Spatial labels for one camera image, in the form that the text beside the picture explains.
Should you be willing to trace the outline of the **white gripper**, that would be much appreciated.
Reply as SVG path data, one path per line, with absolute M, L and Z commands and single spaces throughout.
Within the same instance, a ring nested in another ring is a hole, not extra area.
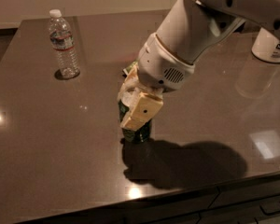
M 170 92 L 179 90 L 195 69 L 193 64 L 184 63 L 171 54 L 156 33 L 151 34 L 140 49 L 137 62 L 138 75 L 135 65 L 124 79 L 117 98 L 128 107 L 120 127 L 131 131 L 143 127 L 163 106 L 162 97 L 134 90 L 138 78 L 147 87 Z

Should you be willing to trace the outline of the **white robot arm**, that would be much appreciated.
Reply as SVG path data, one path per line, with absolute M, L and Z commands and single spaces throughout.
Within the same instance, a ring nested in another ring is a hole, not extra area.
M 120 88 L 118 100 L 128 107 L 120 127 L 137 131 L 155 117 L 162 95 L 180 89 L 203 53 L 245 21 L 260 27 L 253 54 L 280 63 L 280 0 L 177 0 Z

